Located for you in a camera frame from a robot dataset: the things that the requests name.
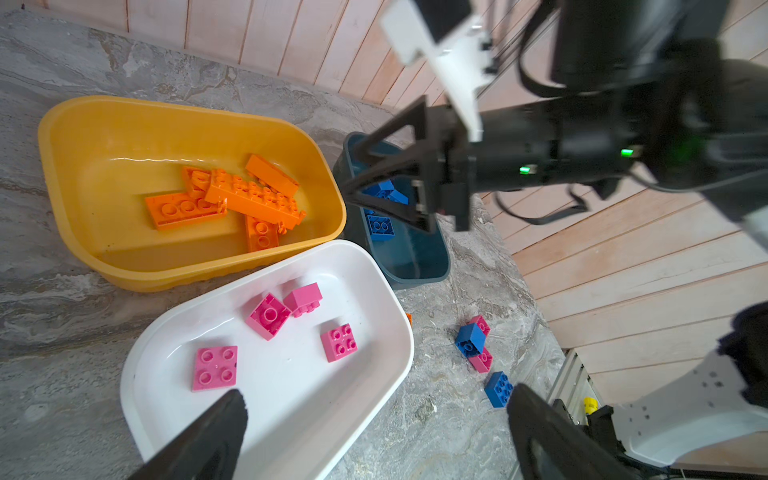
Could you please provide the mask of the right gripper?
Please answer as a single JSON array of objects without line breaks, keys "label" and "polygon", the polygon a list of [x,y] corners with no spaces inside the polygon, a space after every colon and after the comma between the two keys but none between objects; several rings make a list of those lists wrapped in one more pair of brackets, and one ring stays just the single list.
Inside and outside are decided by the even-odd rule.
[{"label": "right gripper", "polygon": [[[397,159],[429,163],[423,194],[431,213],[450,215],[459,231],[469,227],[474,193],[520,190],[535,186],[593,186],[611,195],[629,169],[621,151],[636,136],[630,119],[607,95],[559,98],[486,111],[482,138],[471,142],[455,110],[429,106],[419,97],[352,147],[362,163],[373,167],[386,159],[375,148],[398,133],[410,131],[412,142]],[[338,185],[367,166],[344,152],[338,160]],[[361,195],[416,207],[418,192],[410,179],[396,177],[368,187]]]}]

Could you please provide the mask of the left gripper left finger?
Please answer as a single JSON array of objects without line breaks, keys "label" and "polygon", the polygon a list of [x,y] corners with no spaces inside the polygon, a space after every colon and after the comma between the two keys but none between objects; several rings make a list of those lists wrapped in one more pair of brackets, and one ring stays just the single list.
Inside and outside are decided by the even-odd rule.
[{"label": "left gripper left finger", "polygon": [[229,390],[131,477],[232,479],[247,421],[243,395]]}]

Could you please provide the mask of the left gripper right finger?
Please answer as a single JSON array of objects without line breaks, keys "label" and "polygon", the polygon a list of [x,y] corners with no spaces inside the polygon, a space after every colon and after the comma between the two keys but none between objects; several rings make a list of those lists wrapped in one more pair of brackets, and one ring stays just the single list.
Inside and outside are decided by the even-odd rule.
[{"label": "left gripper right finger", "polygon": [[507,404],[525,479],[632,479],[632,473],[525,384]]}]

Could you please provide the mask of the orange lego brick hollow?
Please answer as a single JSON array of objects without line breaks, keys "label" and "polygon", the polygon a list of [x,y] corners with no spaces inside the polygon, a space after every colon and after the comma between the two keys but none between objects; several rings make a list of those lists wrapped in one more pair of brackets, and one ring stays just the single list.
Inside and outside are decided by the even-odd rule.
[{"label": "orange lego brick hollow", "polygon": [[157,230],[164,231],[224,218],[223,203],[210,203],[186,192],[150,196],[144,199]]}]

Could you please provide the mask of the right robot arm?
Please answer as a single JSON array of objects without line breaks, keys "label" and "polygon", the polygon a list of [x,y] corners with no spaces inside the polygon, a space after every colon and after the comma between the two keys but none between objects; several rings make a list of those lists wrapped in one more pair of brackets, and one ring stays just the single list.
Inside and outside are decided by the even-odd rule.
[{"label": "right robot arm", "polygon": [[[469,227],[470,198],[581,184],[611,196],[635,164],[649,189],[700,193],[767,241],[767,70],[722,56],[724,1],[543,1],[514,61],[531,104],[481,112],[503,57],[468,1],[395,1],[381,19],[398,59],[425,59],[447,102],[407,106],[356,143],[344,201],[432,232]],[[585,426],[518,385],[504,401],[526,479],[640,479],[767,426],[767,306],[738,313],[681,378]]]}]

